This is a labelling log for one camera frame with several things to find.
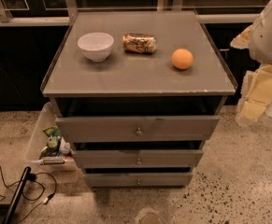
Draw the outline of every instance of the black pole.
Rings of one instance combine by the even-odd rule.
[[[20,183],[17,186],[16,191],[15,191],[15,193],[13,195],[11,204],[10,204],[10,206],[9,206],[9,208],[7,210],[7,213],[5,215],[5,218],[3,220],[3,224],[11,223],[13,215],[14,215],[16,207],[17,207],[17,204],[20,201],[20,198],[21,198],[25,183],[28,180],[30,173],[31,173],[31,168],[26,167],[24,169],[23,173],[22,173]]]

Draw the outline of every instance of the gray tabletop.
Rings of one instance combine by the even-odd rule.
[[[78,47],[81,36],[111,34],[110,56],[94,63]],[[153,54],[125,52],[127,33],[155,35]],[[193,65],[180,71],[171,56],[188,49]],[[235,88],[191,11],[132,11],[79,13],[43,90],[47,97],[228,95]]]

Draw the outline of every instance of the gold can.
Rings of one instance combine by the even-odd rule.
[[[154,35],[129,33],[123,36],[123,48],[136,53],[153,53],[156,50]]]

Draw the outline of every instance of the white bowl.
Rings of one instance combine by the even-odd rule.
[[[83,54],[96,63],[104,61],[109,56],[113,44],[113,36],[105,33],[86,34],[78,41]]]

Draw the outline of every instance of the speckled concrete floor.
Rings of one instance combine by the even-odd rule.
[[[0,164],[8,184],[21,177],[26,145],[38,115],[0,113]],[[222,109],[188,187],[89,189],[81,171],[55,172],[55,197],[22,223],[272,223],[272,119],[263,117],[242,128],[235,123],[235,115],[234,106]],[[53,183],[42,178],[46,196]],[[0,179],[0,193],[4,190]],[[12,223],[22,220],[37,203],[21,199]]]

